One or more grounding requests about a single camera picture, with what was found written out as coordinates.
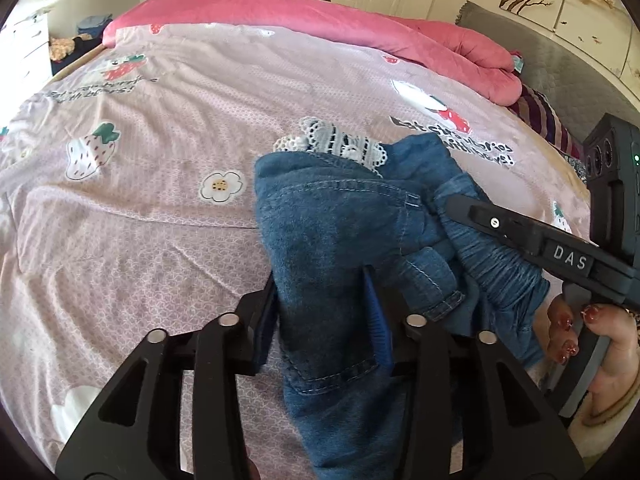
red painted fingernail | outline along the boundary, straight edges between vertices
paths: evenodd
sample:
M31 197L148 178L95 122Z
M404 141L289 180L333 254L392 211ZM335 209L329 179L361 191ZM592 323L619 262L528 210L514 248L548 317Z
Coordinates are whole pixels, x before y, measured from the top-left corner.
M574 320L571 319L568 314L562 314L558 320L558 325L566 332L569 332L571 327L574 325Z
M573 341L569 341L569 340L565 341L564 344L562 345L562 350L571 356L578 355L578 345Z
M595 305L589 305L582 311L582 317L587 323L595 323L600 317L600 308Z

striped pillow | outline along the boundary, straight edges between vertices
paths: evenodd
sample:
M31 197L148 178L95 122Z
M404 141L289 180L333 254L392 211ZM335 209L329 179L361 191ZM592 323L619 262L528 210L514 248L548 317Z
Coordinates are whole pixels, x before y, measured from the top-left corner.
M522 85L522 95L508 107L514 114L527 123L534 132L544 137L561 153L574 158L582 158L582 146L562 126L544 94Z

denim jeans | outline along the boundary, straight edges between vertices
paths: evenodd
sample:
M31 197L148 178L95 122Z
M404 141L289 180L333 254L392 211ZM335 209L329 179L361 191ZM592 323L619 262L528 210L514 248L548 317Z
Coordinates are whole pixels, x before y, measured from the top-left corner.
M434 134L383 147L382 178L325 153L271 153L255 167L285 403L323 480L393 478L412 386L373 358L364 265L448 331L491 330L525 366L543 355L532 332L549 287L540 269L444 213L450 195L487 200L482 190Z

white lace trim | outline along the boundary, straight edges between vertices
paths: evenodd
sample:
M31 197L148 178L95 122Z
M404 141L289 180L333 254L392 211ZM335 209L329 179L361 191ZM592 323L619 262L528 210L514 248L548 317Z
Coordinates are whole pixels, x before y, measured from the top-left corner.
M382 177L376 168L386 163L386 151L377 140L345 134L333 123L317 117L300 119L300 129L300 136L285 136L276 140L273 151L331 153L353 160Z

pink duvet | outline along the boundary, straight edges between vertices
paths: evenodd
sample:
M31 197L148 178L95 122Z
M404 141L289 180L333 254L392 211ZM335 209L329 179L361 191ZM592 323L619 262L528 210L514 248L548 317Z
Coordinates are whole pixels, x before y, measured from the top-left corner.
M508 106L522 86L511 55L473 30L450 23L395 18L321 0L147 0L116 18L103 43L113 47L119 28L167 23L228 23L286 27L330 41L368 46L419 63Z

